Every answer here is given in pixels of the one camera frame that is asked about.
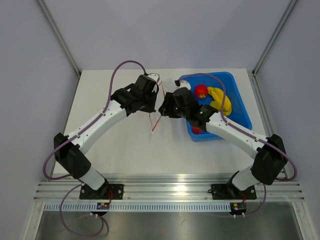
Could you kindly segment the yellow banana bunch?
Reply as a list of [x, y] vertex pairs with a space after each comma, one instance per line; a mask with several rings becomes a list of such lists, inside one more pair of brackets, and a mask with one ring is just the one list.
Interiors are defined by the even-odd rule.
[[230, 99], [225, 96], [224, 91], [218, 87], [207, 87], [208, 94], [213, 98], [210, 105], [221, 111], [223, 105], [223, 114], [227, 117], [232, 113], [232, 103]]

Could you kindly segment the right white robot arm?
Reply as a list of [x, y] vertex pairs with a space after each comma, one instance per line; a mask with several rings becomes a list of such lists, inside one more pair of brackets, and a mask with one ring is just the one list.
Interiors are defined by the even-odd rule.
[[219, 187], [218, 196], [222, 199], [240, 199], [248, 188], [260, 183], [272, 185], [288, 162], [281, 137], [253, 133], [216, 108], [199, 104], [186, 87], [166, 93], [158, 111], [164, 117], [186, 119], [191, 126], [229, 141], [253, 159], [251, 165]]

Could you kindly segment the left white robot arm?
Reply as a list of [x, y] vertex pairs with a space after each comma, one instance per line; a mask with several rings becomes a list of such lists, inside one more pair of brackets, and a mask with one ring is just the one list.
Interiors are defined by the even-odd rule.
[[142, 74], [135, 83], [116, 90], [110, 102], [78, 130], [53, 141], [57, 152], [55, 160], [74, 178], [89, 188], [97, 199], [103, 199], [110, 190], [108, 180], [87, 159], [86, 153], [112, 126], [137, 111], [153, 113], [159, 92], [160, 76]]

